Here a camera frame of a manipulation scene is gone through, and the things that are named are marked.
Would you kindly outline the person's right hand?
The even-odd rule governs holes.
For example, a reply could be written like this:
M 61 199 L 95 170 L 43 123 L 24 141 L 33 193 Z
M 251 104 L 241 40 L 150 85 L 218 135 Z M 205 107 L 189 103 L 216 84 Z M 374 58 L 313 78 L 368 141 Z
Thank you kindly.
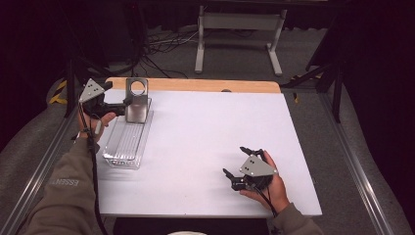
M 271 206 L 269 206 L 267 201 L 257 192 L 250 190 L 241 190 L 240 194 L 259 202 L 266 209 L 276 213 L 281 213 L 285 207 L 290 204 L 290 201 L 287 197 L 284 181 L 279 174 L 273 174 L 271 183 L 262 192 L 262 194 L 271 203 Z

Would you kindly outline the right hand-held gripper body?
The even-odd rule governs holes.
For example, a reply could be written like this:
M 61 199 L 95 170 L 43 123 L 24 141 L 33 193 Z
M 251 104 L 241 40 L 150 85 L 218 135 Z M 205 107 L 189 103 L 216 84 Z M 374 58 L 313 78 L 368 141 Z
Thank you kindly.
M 244 182 L 231 182 L 231 188 L 233 190 L 258 189 L 262 191 L 271 183 L 273 174 L 277 174 L 278 170 L 260 157 L 249 156 L 240 167 L 240 172 L 243 173 L 241 177 L 243 177 Z

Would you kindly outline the yellow and black floor tape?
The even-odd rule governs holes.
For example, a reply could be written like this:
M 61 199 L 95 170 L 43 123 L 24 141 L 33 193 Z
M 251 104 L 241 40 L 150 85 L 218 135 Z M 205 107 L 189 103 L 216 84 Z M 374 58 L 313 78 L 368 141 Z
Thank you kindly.
M 56 88 L 54 94 L 52 95 L 51 99 L 49 100 L 50 104 L 63 104 L 66 105 L 68 103 L 66 98 L 62 98 L 61 94 L 64 91 L 64 89 L 67 87 L 67 81 L 65 79 L 63 79 L 58 87 Z

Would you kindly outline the clear plastic ribbed container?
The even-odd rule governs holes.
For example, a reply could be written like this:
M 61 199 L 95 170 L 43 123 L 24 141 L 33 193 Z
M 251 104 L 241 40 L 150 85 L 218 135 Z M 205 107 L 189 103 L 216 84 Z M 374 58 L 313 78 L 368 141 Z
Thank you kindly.
M 103 150 L 103 158 L 111 167 L 138 169 L 150 132 L 154 111 L 150 108 L 145 123 L 130 123 L 125 116 L 117 117 L 110 137 Z

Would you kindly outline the person's left hand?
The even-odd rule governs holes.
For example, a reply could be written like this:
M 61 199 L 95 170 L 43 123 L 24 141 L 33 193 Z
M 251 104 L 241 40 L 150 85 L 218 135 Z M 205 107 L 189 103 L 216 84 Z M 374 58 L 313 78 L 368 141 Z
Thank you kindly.
M 78 115 L 79 138 L 87 138 L 89 133 L 92 133 L 94 140 L 98 142 L 110 122 L 116 118 L 115 113 L 107 113 L 100 119 L 94 119 L 87 114 Z

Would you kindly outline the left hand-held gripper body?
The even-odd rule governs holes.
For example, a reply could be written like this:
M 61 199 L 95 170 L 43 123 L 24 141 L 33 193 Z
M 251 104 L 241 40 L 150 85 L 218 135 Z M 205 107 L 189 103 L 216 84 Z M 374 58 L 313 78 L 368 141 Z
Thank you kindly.
M 90 117 L 101 118 L 109 112 L 108 104 L 105 102 L 105 92 L 113 87 L 111 81 L 98 83 L 90 78 L 79 97 L 79 104 Z

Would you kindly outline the grey metal frame stand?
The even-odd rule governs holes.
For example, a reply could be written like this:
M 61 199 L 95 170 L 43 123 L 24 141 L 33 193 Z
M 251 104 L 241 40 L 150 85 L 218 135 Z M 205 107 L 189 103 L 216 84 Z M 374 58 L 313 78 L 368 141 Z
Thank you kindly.
M 277 57 L 276 48 L 287 16 L 287 10 L 276 15 L 208 13 L 201 6 L 198 17 L 198 47 L 195 73 L 202 73 L 204 68 L 205 30 L 206 29 L 245 29 L 273 31 L 271 42 L 266 44 L 271 66 L 276 76 L 283 74 Z

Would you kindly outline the metal bracket stand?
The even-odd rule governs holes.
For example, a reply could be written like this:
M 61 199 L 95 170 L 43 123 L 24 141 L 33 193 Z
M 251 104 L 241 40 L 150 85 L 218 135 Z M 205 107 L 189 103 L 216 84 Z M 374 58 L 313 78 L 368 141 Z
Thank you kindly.
M 125 120 L 130 123 L 145 123 L 150 108 L 148 80 L 140 77 L 128 77 L 125 88 L 126 97 L 132 97 L 133 102 L 126 106 Z

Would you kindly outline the metal floor rail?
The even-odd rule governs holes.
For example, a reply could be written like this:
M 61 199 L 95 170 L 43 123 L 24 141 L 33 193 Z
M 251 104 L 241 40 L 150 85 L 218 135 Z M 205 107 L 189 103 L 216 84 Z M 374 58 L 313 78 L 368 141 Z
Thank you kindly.
M 334 115 L 332 114 L 332 105 L 329 97 L 326 94 L 319 94 L 318 97 L 323 106 L 324 112 L 328 117 L 329 122 L 331 123 L 336 136 L 339 139 L 339 142 L 341 143 L 343 152 L 345 154 L 346 165 L 377 234 L 394 235 L 392 227 L 386 218 L 381 204 L 376 197 L 372 185 L 370 184 L 357 155 L 351 150 L 349 146 L 348 138 L 346 137 L 346 133 L 342 125 L 336 121 Z
M 72 122 L 75 118 L 76 111 L 71 111 L 61 121 L 61 124 L 49 144 L 48 149 L 40 160 L 40 163 L 36 167 L 33 175 L 26 183 L 22 194 L 0 230 L 0 235 L 18 234 L 19 227 L 23 223 L 26 214 L 30 211 L 30 207 L 37 193 L 41 189 L 52 164 L 55 162 L 56 158 L 61 155 L 60 150 L 62 143 L 68 130 L 71 129 Z

